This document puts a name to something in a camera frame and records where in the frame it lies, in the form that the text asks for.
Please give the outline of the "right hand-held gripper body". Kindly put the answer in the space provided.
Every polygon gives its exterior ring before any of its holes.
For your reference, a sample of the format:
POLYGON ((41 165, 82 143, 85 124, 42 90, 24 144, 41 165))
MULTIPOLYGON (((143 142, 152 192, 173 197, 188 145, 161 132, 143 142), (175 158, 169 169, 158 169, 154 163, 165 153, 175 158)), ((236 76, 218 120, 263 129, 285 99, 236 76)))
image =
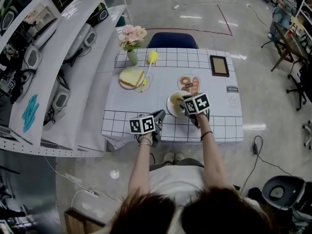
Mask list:
POLYGON ((193 95, 194 97, 183 101, 186 106, 184 114, 191 120, 191 123, 200 128, 197 115, 204 115, 207 119, 210 116, 210 103, 206 93, 193 95))

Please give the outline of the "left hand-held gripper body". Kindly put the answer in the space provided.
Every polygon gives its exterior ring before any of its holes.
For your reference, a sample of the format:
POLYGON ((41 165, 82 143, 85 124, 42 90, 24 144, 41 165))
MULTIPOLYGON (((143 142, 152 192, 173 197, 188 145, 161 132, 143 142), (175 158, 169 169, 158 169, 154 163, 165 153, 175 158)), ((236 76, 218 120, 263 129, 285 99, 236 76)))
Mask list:
POLYGON ((135 135, 138 141, 140 137, 151 133, 152 145, 157 145, 160 142, 162 120, 159 117, 147 115, 131 118, 129 125, 130 133, 135 135))

